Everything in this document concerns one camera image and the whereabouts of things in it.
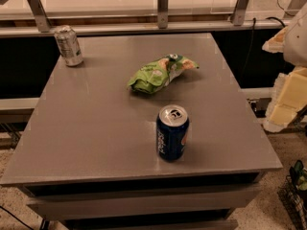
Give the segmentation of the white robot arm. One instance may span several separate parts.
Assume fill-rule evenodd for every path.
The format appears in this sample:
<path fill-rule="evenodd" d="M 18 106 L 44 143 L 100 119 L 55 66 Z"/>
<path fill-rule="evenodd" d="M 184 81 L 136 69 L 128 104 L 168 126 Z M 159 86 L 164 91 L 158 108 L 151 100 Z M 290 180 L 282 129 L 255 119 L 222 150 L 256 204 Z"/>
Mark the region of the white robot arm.
<path fill-rule="evenodd" d="M 284 36 L 283 57 L 292 65 L 307 67 L 307 4 L 288 25 Z"/>

